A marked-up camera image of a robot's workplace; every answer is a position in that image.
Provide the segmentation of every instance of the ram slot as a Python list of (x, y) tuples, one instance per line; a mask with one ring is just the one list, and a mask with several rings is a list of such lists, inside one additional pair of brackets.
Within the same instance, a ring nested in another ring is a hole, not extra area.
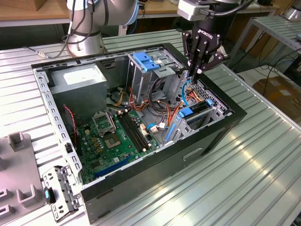
[(128, 115), (120, 115), (119, 122), (139, 152), (142, 152), (144, 148), (148, 148), (144, 137)]

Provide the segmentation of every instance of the gray plastic tray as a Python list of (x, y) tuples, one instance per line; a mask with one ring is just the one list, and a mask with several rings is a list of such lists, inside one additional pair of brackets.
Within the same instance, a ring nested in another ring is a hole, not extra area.
[(30, 136), (18, 132), (0, 139), (0, 225), (44, 203)]

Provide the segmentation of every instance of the wooden shelf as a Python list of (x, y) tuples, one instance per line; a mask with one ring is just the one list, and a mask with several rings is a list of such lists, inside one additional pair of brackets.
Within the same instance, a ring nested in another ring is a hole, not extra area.
[[(260, 6), (265, 8), (278, 8), (274, 5), (272, 7)], [(145, 14), (175, 14), (178, 6), (171, 3), (169, 0), (164, 1), (148, 1), (145, 4)], [(259, 9), (259, 7), (249, 7), (246, 11)], [(61, 19), (68, 18), (69, 10), (65, 0), (48, 0), (38, 11), (30, 11), (20, 8), (13, 8), (7, 6), (0, 6), (0, 21), (14, 21), (14, 20), (39, 20), (39, 19)]]
[(0, 6), (0, 21), (68, 18), (65, 0), (48, 0), (38, 11)]

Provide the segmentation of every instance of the metal workbench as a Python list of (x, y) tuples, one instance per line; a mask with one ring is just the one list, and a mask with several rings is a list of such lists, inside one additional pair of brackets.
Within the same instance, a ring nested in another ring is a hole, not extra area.
[[(170, 42), (175, 31), (104, 39), (109, 51)], [(55, 55), (60, 44), (41, 46)], [(63, 57), (69, 57), (65, 51)], [(40, 175), (65, 161), (30, 64), (41, 58), (20, 48), (0, 51), (0, 137), (29, 133)], [(206, 73), (247, 116), (208, 155), (118, 208), (94, 225), (290, 225), (301, 211), (301, 128), (225, 66)], [(48, 205), (10, 225), (54, 225)], [(83, 206), (57, 225), (87, 225)]]
[[(252, 26), (258, 27), (259, 31), (250, 42), (246, 52), (256, 43), (263, 32), (268, 33), (282, 44), (276, 54), (274, 62), (281, 57), (281, 53), (286, 47), (289, 47), (292, 50), (301, 49), (301, 41), (296, 38), (297, 34), (301, 34), (301, 21), (290, 22), (282, 16), (254, 17), (249, 20), (244, 31), (241, 33), (237, 43), (231, 51), (231, 56), (236, 55)], [(230, 59), (227, 62), (227, 65), (231, 65), (233, 59)]]

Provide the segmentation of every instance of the motherboard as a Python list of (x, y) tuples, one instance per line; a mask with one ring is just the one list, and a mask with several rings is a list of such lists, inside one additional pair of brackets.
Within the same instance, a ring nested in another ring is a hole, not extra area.
[(122, 115), (106, 112), (78, 126), (83, 183), (88, 184), (158, 149), (156, 140), (144, 128), (135, 111)]

